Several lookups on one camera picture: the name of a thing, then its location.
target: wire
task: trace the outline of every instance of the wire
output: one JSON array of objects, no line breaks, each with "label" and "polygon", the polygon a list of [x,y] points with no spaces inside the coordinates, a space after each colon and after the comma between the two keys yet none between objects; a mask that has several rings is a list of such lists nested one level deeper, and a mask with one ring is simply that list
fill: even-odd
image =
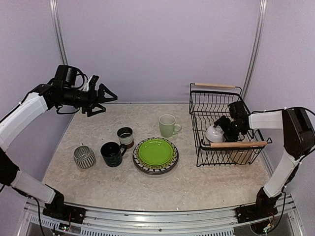
[{"label": "wire", "polygon": [[3,185],[3,186],[1,187],[0,192],[2,192],[2,190],[4,189],[4,187],[5,187],[5,185]]},{"label": "wire", "polygon": [[43,236],[46,236],[45,233],[44,233],[43,227],[41,225],[39,201],[35,197],[33,197],[33,199],[37,202],[37,206],[38,206],[38,220],[39,220],[39,226],[40,226],[41,233],[43,234]]},{"label": "wire", "polygon": [[70,214],[69,214],[68,223],[69,223],[69,227],[68,227],[68,230],[66,231],[66,233],[65,233],[65,234],[59,234],[59,233],[56,233],[56,227],[55,227],[55,225],[54,225],[53,230],[52,230],[52,229],[50,229],[50,232],[51,232],[54,236],[64,236],[64,235],[68,234],[68,233],[69,233],[69,231],[70,231],[70,229],[71,229],[71,212],[70,212]]},{"label": "wire", "polygon": [[80,89],[83,87],[84,83],[85,83],[85,78],[87,78],[88,80],[88,77],[86,74],[83,74],[83,72],[81,70],[79,70],[79,73],[77,74],[78,75],[81,75],[82,76],[82,84],[79,86],[79,87],[75,87],[74,89]]},{"label": "wire", "polygon": [[275,230],[275,229],[278,227],[278,225],[279,225],[280,222],[281,222],[282,216],[284,215],[284,207],[285,207],[286,192],[283,192],[283,193],[284,193],[284,198],[283,198],[282,212],[281,212],[280,218],[279,218],[277,224],[275,225],[275,227],[273,227],[271,230],[266,231],[266,232],[264,232],[264,233],[261,234],[261,233],[256,233],[256,232],[254,232],[254,231],[252,230],[251,225],[250,225],[250,228],[251,228],[251,230],[252,230],[252,232],[253,232],[254,234],[256,234],[256,235],[267,235],[268,233],[272,232],[273,230]]},{"label": "wire", "polygon": [[55,78],[50,79],[50,81],[48,81],[47,84],[48,84],[48,85],[51,85],[51,84],[53,83],[54,79],[55,79]]},{"label": "wire", "polygon": [[80,108],[79,108],[79,109],[77,109],[77,110],[74,111],[74,112],[59,112],[62,107],[63,107],[63,105],[61,105],[61,106],[59,106],[59,107],[57,108],[56,112],[57,112],[58,115],[72,115],[72,114],[77,113],[77,112],[80,110]]},{"label": "wire", "polygon": [[273,213],[272,214],[272,221],[270,222],[270,224],[272,224],[275,221],[275,215]]},{"label": "wire", "polygon": [[[286,108],[286,109],[276,109],[276,110],[266,110],[266,111],[254,111],[252,112],[252,114],[254,113],[264,113],[264,112],[278,112],[278,111],[283,111],[283,110],[288,110],[288,109],[303,109],[305,111],[308,111],[309,113],[311,113],[314,117],[315,117],[315,112],[313,112],[312,110],[305,108],[305,107],[290,107],[290,108]],[[303,161],[303,159],[305,157],[307,157],[308,155],[310,155],[312,152],[315,151],[315,148],[313,148],[312,150],[310,150],[307,154],[305,154],[299,161],[299,163],[301,163]]]},{"label": "wire", "polygon": [[6,114],[6,115],[0,120],[0,123],[1,123],[2,121],[4,121],[9,115],[11,115],[16,109],[18,109],[18,107],[19,107],[21,104],[23,104],[23,102],[26,100],[26,98],[28,97],[29,94],[30,94],[30,92],[28,92],[28,93],[25,95],[25,97],[23,98],[23,100],[22,100],[21,102],[19,102],[19,104],[18,104],[15,108],[13,108],[8,114]]}]

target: wooden handle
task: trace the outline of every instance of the wooden handle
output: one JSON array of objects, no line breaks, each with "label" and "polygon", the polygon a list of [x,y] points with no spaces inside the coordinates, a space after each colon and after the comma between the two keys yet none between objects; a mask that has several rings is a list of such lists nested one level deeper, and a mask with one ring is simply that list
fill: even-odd
[{"label": "wooden handle", "polygon": [[267,145],[266,141],[210,143],[211,148],[250,148],[250,147],[266,146],[266,145]]},{"label": "wooden handle", "polygon": [[195,83],[196,86],[203,86],[203,87],[213,87],[213,88],[224,88],[224,89],[234,89],[235,86],[233,85],[216,85],[216,84],[206,84],[206,83]]}]

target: dish rack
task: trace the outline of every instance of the dish rack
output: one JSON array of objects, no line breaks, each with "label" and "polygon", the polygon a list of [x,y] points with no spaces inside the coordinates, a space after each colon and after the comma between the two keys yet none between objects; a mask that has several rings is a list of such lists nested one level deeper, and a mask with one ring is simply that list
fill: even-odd
[{"label": "dish rack", "polygon": [[230,85],[214,85],[204,83],[190,84],[189,114],[197,154],[197,167],[205,165],[246,165],[252,164],[267,144],[259,130],[249,130],[246,135],[239,135],[241,142],[211,143],[206,138],[207,128],[222,116],[231,119],[228,105],[241,101],[248,114],[249,109],[239,93],[209,90],[209,88],[242,89]]}]

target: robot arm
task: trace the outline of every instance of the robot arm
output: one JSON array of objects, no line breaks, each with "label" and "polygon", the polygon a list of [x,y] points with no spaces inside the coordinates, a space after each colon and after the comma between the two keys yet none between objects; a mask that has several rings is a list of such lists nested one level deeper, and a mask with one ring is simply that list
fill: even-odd
[{"label": "robot arm", "polygon": [[92,76],[81,87],[75,88],[77,75],[85,81],[85,75],[72,66],[60,65],[55,77],[48,84],[42,84],[27,94],[25,99],[0,121],[0,183],[13,187],[19,193],[32,196],[45,203],[44,214],[51,217],[68,220],[69,214],[76,223],[82,223],[85,210],[79,207],[64,205],[64,196],[55,189],[20,171],[6,155],[6,150],[13,140],[38,116],[54,106],[57,113],[63,105],[80,109],[87,116],[93,116],[106,109],[100,104],[117,100],[117,96],[105,85],[100,84],[98,91],[95,85],[98,76]]},{"label": "robot arm", "polygon": [[315,132],[304,108],[289,108],[248,115],[241,102],[229,104],[234,121],[223,117],[215,122],[224,131],[227,141],[236,141],[239,133],[249,129],[282,129],[284,151],[275,172],[260,189],[254,205],[236,209],[238,222],[243,223],[277,214],[274,208],[284,188],[294,178],[299,165],[315,145]]}]

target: light green mug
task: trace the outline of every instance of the light green mug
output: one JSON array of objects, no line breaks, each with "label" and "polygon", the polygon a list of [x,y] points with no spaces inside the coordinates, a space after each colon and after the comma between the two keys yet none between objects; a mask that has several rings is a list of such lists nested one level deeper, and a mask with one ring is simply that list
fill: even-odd
[{"label": "light green mug", "polygon": [[169,138],[182,130],[182,127],[179,124],[176,124],[176,119],[172,115],[162,115],[159,117],[158,121],[161,135],[165,138]]}]

